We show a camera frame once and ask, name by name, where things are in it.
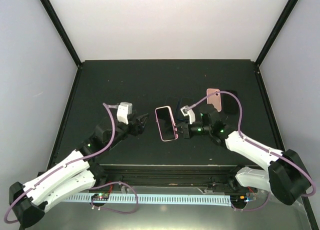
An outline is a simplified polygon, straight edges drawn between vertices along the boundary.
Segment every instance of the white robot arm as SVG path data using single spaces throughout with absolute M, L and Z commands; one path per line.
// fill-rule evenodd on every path
M 101 146 L 110 150 L 128 135 L 137 136 L 143 133 L 148 114 L 136 117 L 132 104 L 128 102 L 122 102 L 112 108 L 117 108 L 117 124 L 110 145 L 108 142 L 112 130 L 108 125 L 110 120 L 105 118 L 96 126 L 94 133 L 59 164 L 23 185 L 19 182 L 11 185 L 9 204 L 12 205 L 12 210 L 23 228 L 37 223 L 45 213 L 66 198 L 100 185 L 100 180 L 103 181 L 107 174 L 103 167 L 88 156 L 101 151 Z
M 188 106 L 184 106 L 181 111 L 186 115 L 192 112 Z M 200 115 L 201 121 L 180 124 L 183 138 L 209 135 L 216 145 L 246 157 L 261 168 L 240 168 L 235 173 L 234 180 L 241 186 L 269 191 L 286 205 L 292 205 L 311 186 L 310 181 L 300 171 L 283 160 L 289 160 L 308 174 L 295 151 L 289 149 L 284 152 L 268 147 L 236 131 L 221 121 L 212 104 L 200 106 Z

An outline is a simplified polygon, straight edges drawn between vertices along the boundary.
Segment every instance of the pink phone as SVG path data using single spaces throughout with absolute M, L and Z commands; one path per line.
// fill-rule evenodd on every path
M 170 106 L 162 106 L 155 109 L 155 118 L 159 127 L 161 140 L 164 142 L 176 140 L 176 124 Z
M 213 94 L 215 92 L 220 92 L 220 90 L 217 89 L 217 88 L 208 88 L 206 90 L 206 95 L 208 96 L 209 94 Z M 220 95 L 220 93 L 217 93 L 217 94 L 214 94 L 214 95 L 208 97 L 206 99 L 206 103 L 207 104 L 212 104 L 215 107 L 215 109 L 217 109 L 218 112 L 221 112 L 222 107 L 221 107 L 221 95 Z

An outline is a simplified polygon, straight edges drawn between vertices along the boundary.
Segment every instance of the pink phone case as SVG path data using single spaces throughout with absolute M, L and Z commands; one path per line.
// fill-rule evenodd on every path
M 208 96 L 209 94 L 213 94 L 215 92 L 220 92 L 220 90 L 217 88 L 208 88 L 206 90 L 206 95 Z M 218 112 L 221 112 L 222 106 L 221 106 L 221 94 L 220 93 L 217 93 L 217 94 L 214 94 L 214 95 L 208 97 L 206 99 L 206 103 L 212 104 L 215 107 L 215 109 L 217 109 Z
M 159 128 L 159 133 L 160 133 L 161 140 L 162 140 L 163 142 L 169 142 L 169 141 L 176 140 L 176 139 L 178 139 L 178 134 L 175 134 L 175 139 L 164 140 L 164 139 L 162 138 L 162 134 L 161 134 L 161 130 L 160 130 L 160 125 L 159 125 L 159 122 L 158 122 L 157 109 L 163 109 L 163 108 L 168 108 L 168 109 L 169 109 L 172 127 L 173 127 L 174 131 L 177 131 L 177 129 L 176 129 L 176 123 L 175 123 L 175 120 L 174 120 L 174 115 L 172 114 L 171 107 L 170 107 L 170 106 L 157 107 L 154 112 L 155 112 L 156 123 L 158 124 L 158 128 Z

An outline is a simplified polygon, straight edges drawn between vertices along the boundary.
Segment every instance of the black table surface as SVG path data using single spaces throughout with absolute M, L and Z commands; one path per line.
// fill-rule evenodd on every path
M 255 165 L 235 152 L 214 145 L 208 136 L 161 141 L 155 108 L 164 106 L 168 97 L 188 97 L 196 102 L 206 95 L 208 88 L 237 91 L 243 108 L 243 133 L 276 147 L 250 60 L 87 60 L 55 162 L 62 161 L 108 116 L 102 103 L 129 102 L 139 115 L 150 114 L 146 129 L 142 135 L 129 136 L 110 152 L 103 153 L 100 164 Z M 222 109 L 220 116 L 225 123 L 237 127 L 239 114 L 225 114 Z

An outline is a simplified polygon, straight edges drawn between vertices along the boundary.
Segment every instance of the gray floor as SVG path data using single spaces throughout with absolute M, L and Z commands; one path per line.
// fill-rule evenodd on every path
M 263 199 L 250 202 L 258 205 Z M 130 210 L 133 205 L 114 205 Z M 208 205 L 140 205 L 138 212 L 121 215 L 92 210 L 87 203 L 62 202 L 30 230 L 310 230 L 303 206 L 286 206 L 274 199 L 255 212 L 234 212 Z

